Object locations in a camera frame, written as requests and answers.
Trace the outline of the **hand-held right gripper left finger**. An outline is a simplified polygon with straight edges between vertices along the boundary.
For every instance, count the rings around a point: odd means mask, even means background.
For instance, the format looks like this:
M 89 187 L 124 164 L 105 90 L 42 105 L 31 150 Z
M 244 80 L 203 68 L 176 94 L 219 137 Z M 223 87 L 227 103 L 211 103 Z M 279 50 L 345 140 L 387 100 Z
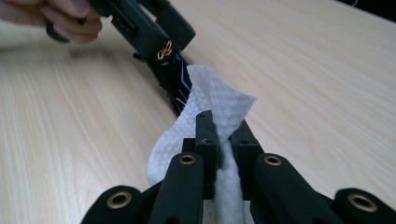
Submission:
M 201 112 L 195 117 L 195 136 L 183 140 L 182 151 L 195 153 L 203 158 L 203 198 L 212 200 L 215 194 L 216 172 L 219 169 L 220 146 L 211 110 Z

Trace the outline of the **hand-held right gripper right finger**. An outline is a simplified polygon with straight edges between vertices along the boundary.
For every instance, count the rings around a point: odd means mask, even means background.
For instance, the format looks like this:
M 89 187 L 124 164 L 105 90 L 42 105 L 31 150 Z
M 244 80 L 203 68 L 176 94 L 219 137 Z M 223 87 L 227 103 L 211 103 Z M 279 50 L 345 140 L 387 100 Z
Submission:
M 243 199 L 250 200 L 255 160 L 262 153 L 262 148 L 245 120 L 229 140 L 240 177 Z

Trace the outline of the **blue toy car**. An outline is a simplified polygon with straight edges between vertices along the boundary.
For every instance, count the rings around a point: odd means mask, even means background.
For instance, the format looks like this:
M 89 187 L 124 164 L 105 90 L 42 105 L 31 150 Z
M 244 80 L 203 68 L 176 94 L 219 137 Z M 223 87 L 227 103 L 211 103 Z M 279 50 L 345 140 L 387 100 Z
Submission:
M 189 65 L 179 52 L 173 52 L 161 60 L 152 59 L 136 52 L 134 58 L 146 63 L 179 116 L 187 104 L 191 92 Z

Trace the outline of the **white wet wipe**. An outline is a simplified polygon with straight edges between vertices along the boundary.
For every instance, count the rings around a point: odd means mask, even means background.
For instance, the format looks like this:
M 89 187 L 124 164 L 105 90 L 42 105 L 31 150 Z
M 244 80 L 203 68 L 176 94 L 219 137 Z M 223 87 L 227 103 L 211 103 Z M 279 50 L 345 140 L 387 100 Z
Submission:
M 239 128 L 255 98 L 223 82 L 210 67 L 188 67 L 192 88 L 185 108 L 176 122 L 159 138 L 148 160 L 150 185 L 162 180 L 170 160 L 181 151 L 185 138 L 195 136 L 196 116 L 206 110 L 213 113 L 219 137 L 220 162 L 216 172 L 215 195 L 204 203 L 204 224 L 250 224 L 246 214 L 238 168 L 229 137 Z

